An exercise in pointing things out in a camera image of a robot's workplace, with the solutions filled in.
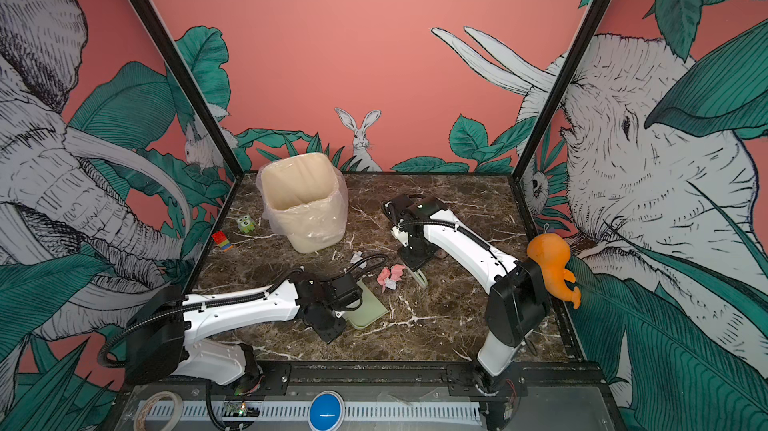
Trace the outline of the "small green frog toy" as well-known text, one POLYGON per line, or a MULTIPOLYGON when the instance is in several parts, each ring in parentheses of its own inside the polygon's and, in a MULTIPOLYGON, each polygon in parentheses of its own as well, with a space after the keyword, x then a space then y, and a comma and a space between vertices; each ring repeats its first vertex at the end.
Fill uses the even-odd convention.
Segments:
POLYGON ((238 229, 241 233, 249 234, 256 228, 253 219, 249 215, 243 215, 236 219, 238 229))

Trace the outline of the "white paper scrap upper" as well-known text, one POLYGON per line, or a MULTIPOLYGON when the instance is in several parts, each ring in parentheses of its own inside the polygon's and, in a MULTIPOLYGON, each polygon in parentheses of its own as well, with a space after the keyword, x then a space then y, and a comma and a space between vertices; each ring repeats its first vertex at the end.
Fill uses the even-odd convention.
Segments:
MULTIPOLYGON (((352 256, 352 258, 351 258, 350 262, 351 262, 351 264, 352 264, 352 265, 356 265, 356 264, 357 264, 358 262, 360 262, 362 259, 363 259, 363 256, 362 256, 362 252, 361 252, 361 251, 356 251, 356 252, 353 254, 353 256, 352 256)), ((362 269, 364 269, 364 268, 366 267, 366 263, 365 263, 365 262, 363 262, 362 264, 360 264, 360 265, 359 265, 359 267, 360 267, 360 268, 362 268, 362 269)))

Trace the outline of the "blue round button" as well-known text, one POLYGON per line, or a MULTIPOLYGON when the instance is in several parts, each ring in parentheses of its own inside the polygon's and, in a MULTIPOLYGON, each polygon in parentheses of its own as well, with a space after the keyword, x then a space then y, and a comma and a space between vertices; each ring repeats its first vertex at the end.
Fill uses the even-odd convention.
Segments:
POLYGON ((338 431, 345 419, 343 398, 335 391, 318 394, 309 407, 308 424, 312 431, 338 431))

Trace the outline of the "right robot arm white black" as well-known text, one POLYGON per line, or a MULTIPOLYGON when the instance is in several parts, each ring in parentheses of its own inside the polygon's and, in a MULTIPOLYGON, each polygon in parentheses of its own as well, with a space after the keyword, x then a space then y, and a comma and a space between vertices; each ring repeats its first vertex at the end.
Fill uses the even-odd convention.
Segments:
POLYGON ((488 335, 476 368, 484 378, 500 377, 550 312, 541 266, 531 258, 521 260, 498 249, 435 196, 401 194, 383 202, 381 209, 401 244, 398 255, 412 272, 420 271, 442 250, 485 291, 488 335))

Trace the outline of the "left black frame post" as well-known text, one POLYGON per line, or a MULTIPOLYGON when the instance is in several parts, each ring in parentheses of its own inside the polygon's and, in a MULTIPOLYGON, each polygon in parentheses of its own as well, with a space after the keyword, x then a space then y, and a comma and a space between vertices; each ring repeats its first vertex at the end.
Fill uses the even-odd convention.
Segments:
POLYGON ((190 68, 180 54, 179 48, 170 36, 167 27, 162 21, 158 11, 151 0, 129 0, 134 11, 142 21, 142 24, 155 46, 169 66, 171 74, 179 84, 182 94, 189 101, 196 115, 202 121, 203 126, 209 132, 216 148, 221 153, 225 163, 232 171, 235 180, 241 179, 245 172, 239 164, 237 157, 226 141, 218 122, 194 79, 190 68))

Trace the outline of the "pink paper scrap middle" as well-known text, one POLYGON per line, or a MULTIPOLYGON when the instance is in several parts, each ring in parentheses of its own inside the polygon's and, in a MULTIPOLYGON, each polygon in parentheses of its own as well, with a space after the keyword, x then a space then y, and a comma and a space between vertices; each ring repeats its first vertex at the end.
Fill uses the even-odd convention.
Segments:
POLYGON ((390 269, 388 267, 383 267, 380 271, 379 275, 377 276, 376 280, 378 284, 381 286, 381 290, 385 291, 386 288, 384 287, 384 280, 386 278, 390 279, 390 269))

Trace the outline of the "red blue toy block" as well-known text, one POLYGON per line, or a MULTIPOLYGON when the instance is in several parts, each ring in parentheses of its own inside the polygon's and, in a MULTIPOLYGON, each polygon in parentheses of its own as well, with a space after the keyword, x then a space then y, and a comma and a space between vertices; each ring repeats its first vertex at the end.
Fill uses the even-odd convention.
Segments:
POLYGON ((211 235, 211 238, 214 244, 222 251, 226 251, 232 247, 232 243, 222 231, 214 232, 211 235))

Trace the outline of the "beige trash bin with liner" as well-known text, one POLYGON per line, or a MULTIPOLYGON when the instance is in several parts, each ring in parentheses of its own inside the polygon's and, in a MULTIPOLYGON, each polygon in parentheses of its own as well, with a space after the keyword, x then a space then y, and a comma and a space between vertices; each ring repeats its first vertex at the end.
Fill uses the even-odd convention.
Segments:
POLYGON ((321 152, 299 154, 257 173, 263 217, 275 234, 307 254, 333 246, 346 232, 348 191, 344 176, 321 152))

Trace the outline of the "right black frame post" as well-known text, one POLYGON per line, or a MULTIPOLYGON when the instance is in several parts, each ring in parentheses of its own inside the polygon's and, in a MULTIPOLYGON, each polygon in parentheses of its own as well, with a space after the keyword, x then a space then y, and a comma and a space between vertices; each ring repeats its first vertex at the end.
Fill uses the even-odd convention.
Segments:
POLYGON ((535 122, 532 133, 524 148, 522 156, 519 158, 517 166, 512 173, 512 180, 517 183, 522 180, 536 147, 543 138, 543 135, 553 118, 555 112, 560 108, 561 101, 565 92, 577 71, 581 60, 586 53, 592 36, 596 33, 600 22, 602 21, 608 6, 612 0, 592 0, 585 13, 584 19, 574 37, 574 41, 565 55, 561 69, 556 76, 552 89, 547 94, 544 106, 535 122))

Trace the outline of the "light green dustpan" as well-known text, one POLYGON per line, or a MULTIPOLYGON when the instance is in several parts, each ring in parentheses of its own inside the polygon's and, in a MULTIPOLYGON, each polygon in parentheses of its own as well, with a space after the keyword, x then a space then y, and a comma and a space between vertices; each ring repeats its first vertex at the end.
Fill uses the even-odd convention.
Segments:
POLYGON ((362 330, 389 313, 389 310, 379 301, 371 290, 362 282, 357 282, 362 291, 360 306, 351 312, 346 312, 344 318, 357 330, 362 330))

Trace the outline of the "light green hand brush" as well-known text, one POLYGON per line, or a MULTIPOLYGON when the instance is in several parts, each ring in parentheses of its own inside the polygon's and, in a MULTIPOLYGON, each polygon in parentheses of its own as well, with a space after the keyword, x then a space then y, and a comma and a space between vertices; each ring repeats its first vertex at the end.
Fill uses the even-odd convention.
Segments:
POLYGON ((411 271, 410 274, 421 288, 428 287, 428 280, 421 270, 411 271))

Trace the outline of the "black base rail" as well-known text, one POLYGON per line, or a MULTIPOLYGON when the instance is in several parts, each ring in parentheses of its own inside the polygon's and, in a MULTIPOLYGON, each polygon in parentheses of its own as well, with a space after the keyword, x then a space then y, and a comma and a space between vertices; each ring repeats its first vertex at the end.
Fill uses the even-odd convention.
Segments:
POLYGON ((499 400, 525 397, 535 388, 587 387, 609 397, 600 367, 586 362, 514 362, 495 378, 484 377, 469 361, 259 361, 260 376, 214 384, 216 395, 285 396, 293 386, 445 387, 451 396, 499 400))

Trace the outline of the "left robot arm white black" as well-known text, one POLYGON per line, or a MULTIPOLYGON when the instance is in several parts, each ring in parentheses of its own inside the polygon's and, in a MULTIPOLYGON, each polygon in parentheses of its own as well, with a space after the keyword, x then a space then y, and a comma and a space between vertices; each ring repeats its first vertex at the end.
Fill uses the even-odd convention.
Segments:
POLYGON ((252 346, 224 345, 215 336, 257 324, 302 321, 326 343, 346 328, 344 314, 363 303, 349 273, 321 279, 303 269, 273 284, 219 295, 158 292, 109 338, 97 355, 105 368, 122 368, 130 385, 170 376, 208 381, 234 395, 256 392, 265 374, 252 346))

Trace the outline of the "pink paper scrap upper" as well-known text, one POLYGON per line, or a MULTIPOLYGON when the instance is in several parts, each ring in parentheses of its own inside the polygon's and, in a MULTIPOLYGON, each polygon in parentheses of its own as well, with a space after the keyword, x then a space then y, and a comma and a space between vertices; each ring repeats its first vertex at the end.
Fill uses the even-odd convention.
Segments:
POLYGON ((393 282, 400 281, 403 277, 406 267, 404 265, 396 264, 390 268, 390 279, 393 282))

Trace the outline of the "orange plush toy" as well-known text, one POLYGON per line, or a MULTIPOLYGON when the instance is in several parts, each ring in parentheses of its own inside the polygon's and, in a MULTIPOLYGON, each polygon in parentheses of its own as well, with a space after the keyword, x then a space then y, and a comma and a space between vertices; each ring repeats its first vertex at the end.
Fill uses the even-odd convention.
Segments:
POLYGON ((578 309, 581 291, 577 286, 571 289, 567 285, 576 283, 574 273, 566 268, 571 258, 568 243, 558 234, 541 234, 529 242, 527 255, 539 265, 548 293, 563 302, 570 302, 574 309, 578 309))

